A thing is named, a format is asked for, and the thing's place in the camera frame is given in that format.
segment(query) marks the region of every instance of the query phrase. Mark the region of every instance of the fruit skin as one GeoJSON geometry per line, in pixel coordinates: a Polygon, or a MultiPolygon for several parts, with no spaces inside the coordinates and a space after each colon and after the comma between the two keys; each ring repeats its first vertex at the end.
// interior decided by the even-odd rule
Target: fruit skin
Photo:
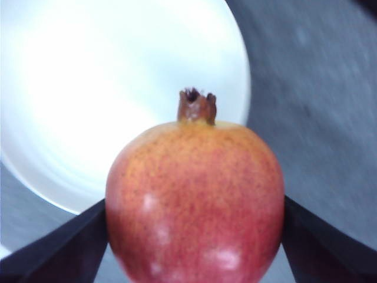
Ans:
{"type": "Polygon", "coordinates": [[[163,124],[116,158],[107,180],[110,245],[134,282],[258,282],[280,244],[283,176],[236,124],[163,124]]]}

